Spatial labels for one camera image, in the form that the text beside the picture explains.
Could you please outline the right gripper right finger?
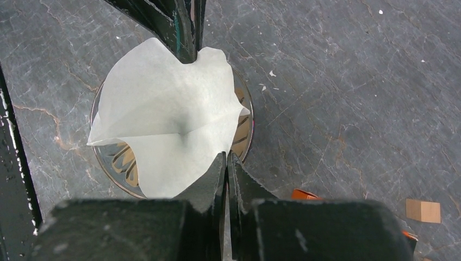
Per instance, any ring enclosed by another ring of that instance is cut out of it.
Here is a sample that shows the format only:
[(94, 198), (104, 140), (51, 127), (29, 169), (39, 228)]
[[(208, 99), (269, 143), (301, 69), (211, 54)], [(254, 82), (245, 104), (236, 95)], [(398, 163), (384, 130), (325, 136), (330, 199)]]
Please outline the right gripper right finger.
[(394, 213), (375, 200), (283, 200), (227, 157), (235, 260), (412, 260)]

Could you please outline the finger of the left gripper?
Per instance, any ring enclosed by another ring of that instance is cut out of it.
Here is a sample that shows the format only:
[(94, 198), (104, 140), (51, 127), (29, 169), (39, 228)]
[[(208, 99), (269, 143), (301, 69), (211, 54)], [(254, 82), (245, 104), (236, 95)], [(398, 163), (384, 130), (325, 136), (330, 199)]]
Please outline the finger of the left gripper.
[(191, 35), (196, 51), (202, 48), (206, 3), (206, 0), (189, 1)]
[(197, 59), (197, 1), (108, 0), (152, 32), (183, 64)]

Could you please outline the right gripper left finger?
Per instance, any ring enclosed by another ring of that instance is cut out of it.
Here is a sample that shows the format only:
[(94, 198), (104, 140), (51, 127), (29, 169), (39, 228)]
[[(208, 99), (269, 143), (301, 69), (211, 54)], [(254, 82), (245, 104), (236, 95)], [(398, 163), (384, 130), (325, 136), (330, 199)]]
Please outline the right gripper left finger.
[(172, 199), (67, 200), (39, 228), (31, 260), (221, 260), (226, 154)]

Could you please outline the white paper coffee filter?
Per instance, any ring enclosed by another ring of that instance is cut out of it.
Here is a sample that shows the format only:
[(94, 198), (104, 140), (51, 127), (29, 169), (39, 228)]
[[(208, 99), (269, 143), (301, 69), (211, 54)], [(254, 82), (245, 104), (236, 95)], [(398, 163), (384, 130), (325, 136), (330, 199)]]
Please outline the white paper coffee filter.
[(240, 116), (223, 50), (205, 47), (181, 63), (158, 39), (124, 55), (108, 73), (88, 145), (125, 142), (147, 198), (172, 198), (229, 152)]

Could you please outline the coffee filter box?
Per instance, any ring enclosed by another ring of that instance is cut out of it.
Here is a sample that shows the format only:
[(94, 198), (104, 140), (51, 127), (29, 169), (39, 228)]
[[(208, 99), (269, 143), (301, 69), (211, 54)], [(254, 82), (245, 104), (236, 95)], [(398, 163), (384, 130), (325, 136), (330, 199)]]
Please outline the coffee filter box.
[[(304, 191), (301, 189), (294, 189), (291, 193), (291, 199), (292, 200), (322, 200), (321, 197), (318, 197), (317, 195)], [(415, 235), (407, 232), (407, 231), (402, 231), (402, 234), (411, 242), (411, 243), (417, 243), (418, 239)]]

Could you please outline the small wooden cube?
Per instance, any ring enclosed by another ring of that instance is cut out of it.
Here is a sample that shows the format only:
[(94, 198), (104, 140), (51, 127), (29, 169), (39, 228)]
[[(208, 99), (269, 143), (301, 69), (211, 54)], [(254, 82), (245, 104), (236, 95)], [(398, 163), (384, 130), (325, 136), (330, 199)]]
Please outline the small wooden cube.
[(428, 223), (441, 223), (441, 207), (438, 202), (406, 199), (406, 217)]

